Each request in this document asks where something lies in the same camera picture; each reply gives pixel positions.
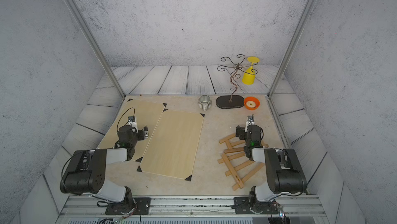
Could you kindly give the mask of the small wooden easel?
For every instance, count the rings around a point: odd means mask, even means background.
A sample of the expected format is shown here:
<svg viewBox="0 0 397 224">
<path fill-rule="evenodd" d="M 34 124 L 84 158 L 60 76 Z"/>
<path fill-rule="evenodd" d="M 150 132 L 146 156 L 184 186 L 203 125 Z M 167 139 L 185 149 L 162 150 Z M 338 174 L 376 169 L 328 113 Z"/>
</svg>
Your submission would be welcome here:
<svg viewBox="0 0 397 224">
<path fill-rule="evenodd" d="M 246 141 L 240 140 L 235 134 L 221 138 L 219 144 L 225 146 L 221 154 L 234 155 L 241 152 L 252 153 L 253 150 L 253 148 L 246 148 Z"/>
</svg>

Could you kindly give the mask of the wooden board black corners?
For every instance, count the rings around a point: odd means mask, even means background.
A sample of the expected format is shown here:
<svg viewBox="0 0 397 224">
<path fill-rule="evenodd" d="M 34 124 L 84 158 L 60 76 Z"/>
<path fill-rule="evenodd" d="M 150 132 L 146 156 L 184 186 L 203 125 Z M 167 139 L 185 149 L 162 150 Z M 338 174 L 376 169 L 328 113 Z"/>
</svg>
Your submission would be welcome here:
<svg viewBox="0 0 397 224">
<path fill-rule="evenodd" d="M 191 180 L 205 115 L 166 109 L 137 169 Z"/>
<path fill-rule="evenodd" d="M 114 123 L 98 145 L 98 148 L 113 148 L 118 141 L 117 132 L 125 125 L 133 126 L 138 131 L 142 131 L 146 127 L 148 135 L 143 141 L 137 142 L 134 147 L 135 153 L 132 156 L 132 160 L 140 162 L 166 107 L 166 103 L 155 102 L 146 98 L 126 98 Z"/>
</svg>

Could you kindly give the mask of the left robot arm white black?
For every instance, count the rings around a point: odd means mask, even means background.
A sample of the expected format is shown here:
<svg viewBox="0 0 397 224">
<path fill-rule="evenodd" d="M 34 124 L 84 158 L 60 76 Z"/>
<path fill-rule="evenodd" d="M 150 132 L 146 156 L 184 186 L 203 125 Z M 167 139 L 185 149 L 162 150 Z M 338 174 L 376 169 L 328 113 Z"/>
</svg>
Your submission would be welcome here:
<svg viewBox="0 0 397 224">
<path fill-rule="evenodd" d="M 106 208 L 106 215 L 147 215 L 151 198 L 135 198 L 130 188 L 106 179 L 106 167 L 130 161 L 136 144 L 148 138 L 148 128 L 138 130 L 125 125 L 117 135 L 113 148 L 76 151 L 62 168 L 60 190 L 63 194 L 96 198 L 97 206 Z"/>
</svg>

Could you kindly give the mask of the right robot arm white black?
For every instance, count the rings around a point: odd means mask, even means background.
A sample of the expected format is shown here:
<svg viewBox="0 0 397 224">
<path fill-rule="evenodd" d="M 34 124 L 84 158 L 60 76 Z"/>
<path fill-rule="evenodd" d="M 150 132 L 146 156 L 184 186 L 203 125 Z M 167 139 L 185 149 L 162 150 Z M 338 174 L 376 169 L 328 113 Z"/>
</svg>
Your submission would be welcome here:
<svg viewBox="0 0 397 224">
<path fill-rule="evenodd" d="M 265 183 L 252 187 L 248 197 L 234 198 L 236 214 L 270 214 L 277 210 L 276 198 L 306 192 L 308 183 L 294 149 L 262 146 L 264 132 L 258 125 L 237 126 L 236 137 L 245 141 L 246 157 L 266 168 Z"/>
</svg>

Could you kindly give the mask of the metal scroll stand dark base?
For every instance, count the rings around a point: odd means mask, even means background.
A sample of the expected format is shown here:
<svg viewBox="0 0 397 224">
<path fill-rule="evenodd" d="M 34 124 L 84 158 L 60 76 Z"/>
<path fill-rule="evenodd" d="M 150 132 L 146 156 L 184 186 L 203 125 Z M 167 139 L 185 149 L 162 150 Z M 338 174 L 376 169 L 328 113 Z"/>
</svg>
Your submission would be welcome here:
<svg viewBox="0 0 397 224">
<path fill-rule="evenodd" d="M 244 100 L 245 98 L 241 95 L 237 95 L 236 92 L 238 90 L 238 84 L 237 80 L 240 79 L 241 75 L 239 72 L 242 72 L 244 75 L 244 72 L 247 70 L 247 68 L 251 65 L 247 61 L 247 57 L 243 54 L 238 54 L 236 56 L 237 58 L 241 58 L 242 60 L 239 63 L 235 63 L 231 60 L 230 57 L 224 56 L 221 57 L 220 60 L 222 62 L 226 62 L 229 60 L 232 65 L 231 66 L 225 66 L 225 65 L 219 65 L 217 67 L 217 70 L 219 72 L 224 72 L 227 69 L 232 69 L 233 71 L 230 73 L 230 79 L 229 82 L 231 83 L 231 94 L 226 95 L 226 96 L 219 96 L 216 99 L 216 106 L 220 109 L 239 109 L 244 107 Z"/>
</svg>

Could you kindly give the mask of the striped ceramic mug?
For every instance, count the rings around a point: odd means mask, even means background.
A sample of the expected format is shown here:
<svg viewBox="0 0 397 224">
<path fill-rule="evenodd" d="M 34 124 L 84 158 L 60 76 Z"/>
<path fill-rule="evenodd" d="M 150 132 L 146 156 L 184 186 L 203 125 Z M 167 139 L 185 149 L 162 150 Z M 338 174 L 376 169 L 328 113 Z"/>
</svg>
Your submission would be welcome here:
<svg viewBox="0 0 397 224">
<path fill-rule="evenodd" d="M 212 106 L 212 100 L 208 95 L 202 95 L 198 99 L 198 107 L 204 112 L 209 110 Z"/>
</svg>

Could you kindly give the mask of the yellow plastic wine glass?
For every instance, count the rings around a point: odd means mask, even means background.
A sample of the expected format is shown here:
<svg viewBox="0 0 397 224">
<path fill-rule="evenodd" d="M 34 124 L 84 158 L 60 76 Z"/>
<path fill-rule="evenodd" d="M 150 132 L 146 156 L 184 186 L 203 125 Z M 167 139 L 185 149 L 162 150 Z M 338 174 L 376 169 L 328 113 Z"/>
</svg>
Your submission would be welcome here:
<svg viewBox="0 0 397 224">
<path fill-rule="evenodd" d="M 257 74 L 257 70 L 254 69 L 254 66 L 260 62 L 260 59 L 258 57 L 250 56 L 247 58 L 247 61 L 251 65 L 244 72 L 242 82 L 246 85 L 252 85 L 255 81 L 255 76 Z"/>
</svg>

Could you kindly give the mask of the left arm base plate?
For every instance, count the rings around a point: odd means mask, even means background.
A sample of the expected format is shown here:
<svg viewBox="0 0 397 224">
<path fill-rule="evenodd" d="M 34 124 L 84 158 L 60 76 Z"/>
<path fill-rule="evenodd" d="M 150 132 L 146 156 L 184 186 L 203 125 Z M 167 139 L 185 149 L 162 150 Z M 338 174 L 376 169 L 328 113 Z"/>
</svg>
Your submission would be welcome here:
<svg viewBox="0 0 397 224">
<path fill-rule="evenodd" d="M 152 199 L 150 197 L 135 197 L 120 203 L 110 203 L 105 210 L 106 215 L 136 215 L 149 214 Z"/>
</svg>

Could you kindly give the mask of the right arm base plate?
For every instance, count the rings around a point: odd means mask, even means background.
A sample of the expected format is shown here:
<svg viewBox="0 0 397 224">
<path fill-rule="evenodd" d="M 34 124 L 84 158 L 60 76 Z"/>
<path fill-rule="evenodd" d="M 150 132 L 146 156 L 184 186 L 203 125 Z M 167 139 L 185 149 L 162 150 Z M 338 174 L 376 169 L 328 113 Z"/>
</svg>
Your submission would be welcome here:
<svg viewBox="0 0 397 224">
<path fill-rule="evenodd" d="M 235 197 L 231 208 L 236 214 L 271 215 L 279 212 L 275 202 L 258 202 L 249 197 Z"/>
</svg>

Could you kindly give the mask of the aluminium mounting rail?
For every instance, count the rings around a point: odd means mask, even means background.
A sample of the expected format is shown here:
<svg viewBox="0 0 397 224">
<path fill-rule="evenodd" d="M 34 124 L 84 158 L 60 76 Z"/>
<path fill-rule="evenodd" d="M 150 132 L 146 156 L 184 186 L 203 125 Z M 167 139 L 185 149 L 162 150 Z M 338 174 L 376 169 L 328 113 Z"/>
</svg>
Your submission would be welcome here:
<svg viewBox="0 0 397 224">
<path fill-rule="evenodd" d="M 316 195 L 279 197 L 253 210 L 238 196 L 138 196 L 131 214 L 113 214 L 97 199 L 69 197 L 58 224 L 327 224 Z"/>
</svg>

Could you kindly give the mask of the right metal frame post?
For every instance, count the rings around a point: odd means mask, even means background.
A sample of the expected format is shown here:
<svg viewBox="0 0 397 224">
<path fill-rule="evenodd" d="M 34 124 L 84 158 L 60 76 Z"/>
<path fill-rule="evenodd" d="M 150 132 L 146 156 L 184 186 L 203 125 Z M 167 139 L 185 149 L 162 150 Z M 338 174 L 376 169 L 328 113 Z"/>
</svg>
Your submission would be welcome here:
<svg viewBox="0 0 397 224">
<path fill-rule="evenodd" d="M 301 13 L 300 19 L 299 19 L 298 24 L 295 28 L 293 36 L 292 36 L 290 43 L 286 49 L 283 59 L 281 60 L 276 77 L 271 85 L 270 91 L 268 93 L 269 99 L 271 99 L 272 96 L 276 93 L 278 84 L 281 81 L 281 78 L 282 78 L 283 74 L 285 73 L 285 70 L 292 58 L 293 52 L 298 44 L 298 41 L 299 41 L 303 31 L 304 31 L 305 25 L 306 25 L 307 20 L 311 14 L 311 11 L 315 5 L 315 2 L 316 2 L 316 0 L 307 0 L 306 4 L 304 6 L 304 9 Z"/>
</svg>

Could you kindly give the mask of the metal frame post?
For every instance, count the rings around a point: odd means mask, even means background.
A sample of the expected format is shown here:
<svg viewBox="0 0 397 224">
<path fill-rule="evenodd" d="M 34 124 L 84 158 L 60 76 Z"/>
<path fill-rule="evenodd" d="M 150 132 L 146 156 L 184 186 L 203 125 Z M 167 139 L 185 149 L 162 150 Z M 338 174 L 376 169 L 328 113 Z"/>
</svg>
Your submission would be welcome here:
<svg viewBox="0 0 397 224">
<path fill-rule="evenodd" d="M 105 73 L 109 77 L 109 80 L 112 82 L 114 87 L 117 89 L 120 96 L 125 99 L 126 93 L 122 89 L 117 77 L 115 76 L 113 70 L 111 69 L 109 63 L 107 62 L 104 53 L 101 51 L 98 42 L 96 41 L 93 33 L 91 32 L 86 20 L 84 19 L 80 9 L 78 8 L 75 0 L 64 0 L 66 6 L 68 7 L 69 11 L 73 15 L 74 19 L 76 20 L 77 24 L 80 27 L 80 30 L 83 32 L 84 37 L 86 38 L 87 42 L 89 43 L 90 47 L 94 51 L 97 59 L 101 63 Z"/>
<path fill-rule="evenodd" d="M 299 19 L 298 24 L 295 28 L 293 36 L 292 36 L 290 43 L 286 49 L 283 59 L 281 60 L 276 77 L 271 85 L 270 91 L 268 93 L 269 99 L 271 99 L 272 96 L 276 93 L 278 84 L 281 81 L 281 78 L 282 78 L 283 74 L 285 73 L 285 70 L 292 58 L 293 52 L 298 44 L 298 41 L 299 41 L 303 31 L 304 31 L 305 25 L 306 25 L 307 20 L 311 14 L 311 11 L 315 5 L 315 2 L 316 2 L 316 0 L 307 0 L 306 4 L 304 6 L 304 9 L 301 13 L 300 19 Z"/>
</svg>

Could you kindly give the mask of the left metal frame post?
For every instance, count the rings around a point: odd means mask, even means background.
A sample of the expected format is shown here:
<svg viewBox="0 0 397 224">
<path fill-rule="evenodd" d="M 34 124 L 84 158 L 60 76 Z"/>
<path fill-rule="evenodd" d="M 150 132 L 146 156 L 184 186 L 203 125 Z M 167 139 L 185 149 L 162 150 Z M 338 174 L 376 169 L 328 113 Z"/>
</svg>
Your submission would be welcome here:
<svg viewBox="0 0 397 224">
<path fill-rule="evenodd" d="M 89 43 L 90 47 L 94 51 L 97 59 L 101 63 L 105 73 L 109 77 L 109 80 L 112 82 L 114 87 L 117 89 L 120 96 L 125 99 L 126 93 L 122 89 L 117 77 L 115 76 L 113 70 L 111 69 L 109 63 L 107 62 L 104 53 L 101 51 L 98 42 L 96 41 L 93 33 L 91 32 L 86 20 L 84 19 L 80 9 L 78 8 L 75 0 L 64 0 L 66 6 L 68 7 L 69 11 L 73 15 L 74 19 L 76 20 L 77 24 L 80 27 L 80 30 L 83 32 L 84 37 L 86 38 L 87 42 Z"/>
</svg>

